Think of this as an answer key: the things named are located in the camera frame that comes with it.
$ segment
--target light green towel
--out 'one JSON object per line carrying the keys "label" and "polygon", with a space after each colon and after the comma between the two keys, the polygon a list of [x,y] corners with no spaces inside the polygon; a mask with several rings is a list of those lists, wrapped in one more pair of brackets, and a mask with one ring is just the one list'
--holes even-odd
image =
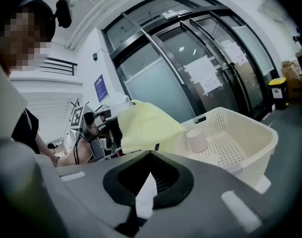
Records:
{"label": "light green towel", "polygon": [[173,153],[176,137],[183,133],[185,128],[151,103],[132,102],[135,106],[118,115],[123,153],[154,150],[158,143],[159,151]]}

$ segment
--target yellow trash bin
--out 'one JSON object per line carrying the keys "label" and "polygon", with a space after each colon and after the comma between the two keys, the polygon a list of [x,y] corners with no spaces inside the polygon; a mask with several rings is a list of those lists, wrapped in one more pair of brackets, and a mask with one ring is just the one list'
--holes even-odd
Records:
{"label": "yellow trash bin", "polygon": [[272,79],[268,85],[271,87],[272,96],[276,109],[286,109],[289,105],[286,77]]}

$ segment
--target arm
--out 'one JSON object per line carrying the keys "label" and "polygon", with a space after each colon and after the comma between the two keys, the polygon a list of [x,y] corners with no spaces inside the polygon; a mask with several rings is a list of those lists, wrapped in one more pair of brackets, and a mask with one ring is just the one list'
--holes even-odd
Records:
{"label": "arm", "polygon": [[[93,155],[89,142],[87,142],[83,138],[81,138],[80,141],[78,142],[77,152],[78,152],[78,159],[80,161],[80,164],[87,163],[90,160],[91,156]],[[67,154],[65,157],[60,158],[57,161],[57,165],[59,167],[76,165],[73,150],[69,154]]]}
{"label": "arm", "polygon": [[43,140],[40,138],[39,134],[36,135],[35,141],[37,143],[38,149],[40,153],[49,156],[49,158],[54,162],[57,163],[58,158],[49,150]]}

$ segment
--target floor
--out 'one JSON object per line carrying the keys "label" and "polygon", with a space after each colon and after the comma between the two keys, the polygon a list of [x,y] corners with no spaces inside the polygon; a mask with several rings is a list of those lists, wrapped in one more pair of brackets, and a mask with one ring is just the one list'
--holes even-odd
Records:
{"label": "floor", "polygon": [[262,123],[279,135],[265,171],[271,187],[264,195],[274,209],[285,210],[302,184],[302,108],[294,104],[285,110],[274,110]]}

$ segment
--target glass door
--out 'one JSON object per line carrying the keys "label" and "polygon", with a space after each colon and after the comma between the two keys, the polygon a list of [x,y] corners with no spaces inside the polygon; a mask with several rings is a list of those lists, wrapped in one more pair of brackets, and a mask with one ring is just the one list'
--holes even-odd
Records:
{"label": "glass door", "polygon": [[218,48],[229,62],[235,64],[234,70],[238,73],[243,84],[242,87],[247,92],[247,99],[251,104],[251,116],[255,118],[260,115],[266,109],[266,104],[256,73],[244,51],[227,31],[212,18],[197,20],[196,23],[218,44]]}
{"label": "glass door", "polygon": [[182,85],[150,43],[128,57],[117,73],[131,99],[150,102],[179,123],[196,116]]}
{"label": "glass door", "polygon": [[166,53],[174,60],[180,76],[195,88],[206,111],[224,107],[241,112],[234,95],[234,86],[223,70],[225,64],[213,50],[208,49],[182,23],[170,26],[153,36],[163,44]]}
{"label": "glass door", "polygon": [[233,16],[221,16],[220,18],[223,19],[241,37],[246,46],[253,53],[253,56],[261,69],[265,82],[268,83],[273,78],[277,78],[278,75],[276,75],[275,68],[269,54],[253,31]]}

